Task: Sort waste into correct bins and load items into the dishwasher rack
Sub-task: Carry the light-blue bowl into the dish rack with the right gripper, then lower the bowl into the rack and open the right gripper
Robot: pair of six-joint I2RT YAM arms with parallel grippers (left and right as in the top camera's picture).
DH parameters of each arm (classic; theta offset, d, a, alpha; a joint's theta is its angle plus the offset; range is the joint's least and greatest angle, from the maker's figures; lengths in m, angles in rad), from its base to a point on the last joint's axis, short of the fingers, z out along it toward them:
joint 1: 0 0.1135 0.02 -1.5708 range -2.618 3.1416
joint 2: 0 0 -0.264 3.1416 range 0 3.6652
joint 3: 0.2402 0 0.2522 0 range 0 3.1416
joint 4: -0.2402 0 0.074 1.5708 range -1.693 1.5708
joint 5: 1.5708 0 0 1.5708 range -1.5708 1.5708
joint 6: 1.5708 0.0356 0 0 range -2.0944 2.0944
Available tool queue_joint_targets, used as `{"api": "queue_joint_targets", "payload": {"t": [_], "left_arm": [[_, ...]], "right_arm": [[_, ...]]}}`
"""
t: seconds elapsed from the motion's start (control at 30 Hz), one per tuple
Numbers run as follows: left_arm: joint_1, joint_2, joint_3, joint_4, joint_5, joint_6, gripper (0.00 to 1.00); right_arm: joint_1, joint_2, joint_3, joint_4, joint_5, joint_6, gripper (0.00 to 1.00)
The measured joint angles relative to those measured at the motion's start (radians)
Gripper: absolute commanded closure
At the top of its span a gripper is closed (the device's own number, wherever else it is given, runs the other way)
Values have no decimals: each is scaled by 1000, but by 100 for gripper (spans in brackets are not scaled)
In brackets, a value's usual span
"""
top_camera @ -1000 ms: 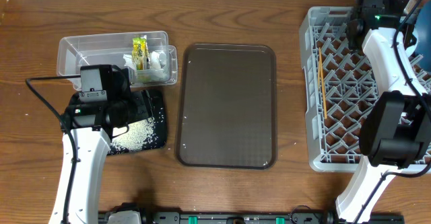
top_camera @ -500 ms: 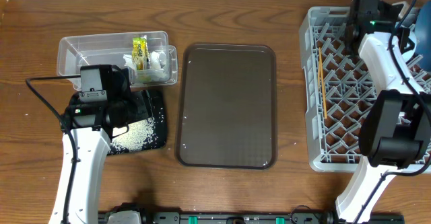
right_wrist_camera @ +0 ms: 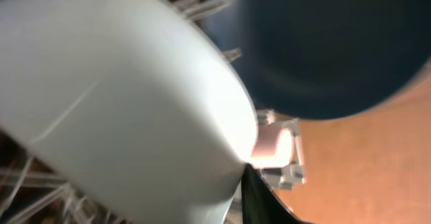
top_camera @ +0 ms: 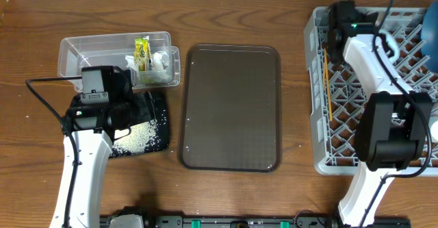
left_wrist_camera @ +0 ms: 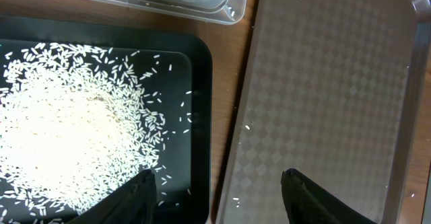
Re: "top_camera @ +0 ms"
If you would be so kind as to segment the white tissue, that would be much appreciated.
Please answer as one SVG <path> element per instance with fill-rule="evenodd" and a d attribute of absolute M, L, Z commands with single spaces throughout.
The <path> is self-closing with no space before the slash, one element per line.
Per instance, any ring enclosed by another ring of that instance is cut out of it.
<path fill-rule="evenodd" d="M 165 83 L 170 79 L 167 53 L 155 52 L 151 58 L 126 55 L 125 60 L 127 68 L 131 71 L 131 80 L 137 85 Z"/>

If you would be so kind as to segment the light blue bowl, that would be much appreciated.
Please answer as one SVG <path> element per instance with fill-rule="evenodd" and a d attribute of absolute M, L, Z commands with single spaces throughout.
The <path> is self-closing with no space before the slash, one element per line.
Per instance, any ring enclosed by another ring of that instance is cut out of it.
<path fill-rule="evenodd" d="M 396 60 L 400 57 L 400 49 L 398 47 L 398 43 L 396 39 L 389 33 L 387 30 L 380 29 L 379 36 L 382 39 L 382 46 L 384 48 L 387 57 L 389 58 L 389 62 L 394 64 Z"/>

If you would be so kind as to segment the yellow green snack wrapper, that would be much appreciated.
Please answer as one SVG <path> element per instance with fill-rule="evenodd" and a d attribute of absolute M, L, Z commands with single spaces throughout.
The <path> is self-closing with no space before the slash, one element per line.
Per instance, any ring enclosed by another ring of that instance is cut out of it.
<path fill-rule="evenodd" d="M 149 37 L 135 39 L 134 62 L 139 71 L 147 71 L 151 63 L 151 50 Z"/>

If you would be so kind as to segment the dark blue plate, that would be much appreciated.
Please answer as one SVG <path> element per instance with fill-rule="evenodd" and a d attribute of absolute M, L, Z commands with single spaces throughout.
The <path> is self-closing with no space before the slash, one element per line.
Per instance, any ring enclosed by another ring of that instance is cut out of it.
<path fill-rule="evenodd" d="M 420 35 L 421 39 L 426 41 L 422 47 L 422 55 L 429 57 L 425 63 L 426 68 L 434 74 L 437 74 L 437 11 L 438 4 L 435 0 L 424 15 Z"/>

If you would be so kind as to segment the white cup green inside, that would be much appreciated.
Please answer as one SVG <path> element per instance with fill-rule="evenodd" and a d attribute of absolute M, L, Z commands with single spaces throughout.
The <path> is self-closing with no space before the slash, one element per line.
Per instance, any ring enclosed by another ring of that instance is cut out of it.
<path fill-rule="evenodd" d="M 429 129 L 432 142 L 438 143 L 438 117 L 431 116 L 429 120 Z"/>

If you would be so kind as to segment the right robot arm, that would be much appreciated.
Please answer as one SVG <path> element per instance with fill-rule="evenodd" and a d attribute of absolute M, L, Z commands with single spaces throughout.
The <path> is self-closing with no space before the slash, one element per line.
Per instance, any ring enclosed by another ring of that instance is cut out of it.
<path fill-rule="evenodd" d="M 405 173 L 424 150 L 432 150 L 428 126 L 433 102 L 416 92 L 394 68 L 400 56 L 395 38 L 382 28 L 385 16 L 360 12 L 352 0 L 328 8 L 328 54 L 351 66 L 367 99 L 355 129 L 353 148 L 359 164 L 347 194 L 327 227 L 371 227 L 391 181 L 421 175 L 426 156 L 414 173 Z"/>

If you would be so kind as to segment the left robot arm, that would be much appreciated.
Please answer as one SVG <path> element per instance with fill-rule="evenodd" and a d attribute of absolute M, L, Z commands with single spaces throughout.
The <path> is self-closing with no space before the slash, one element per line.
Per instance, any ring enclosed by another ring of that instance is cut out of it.
<path fill-rule="evenodd" d="M 83 90 L 61 118 L 64 167 L 51 227 L 99 227 L 103 176 L 118 130 L 155 118 L 149 92 L 133 93 L 127 71 L 85 67 Z"/>

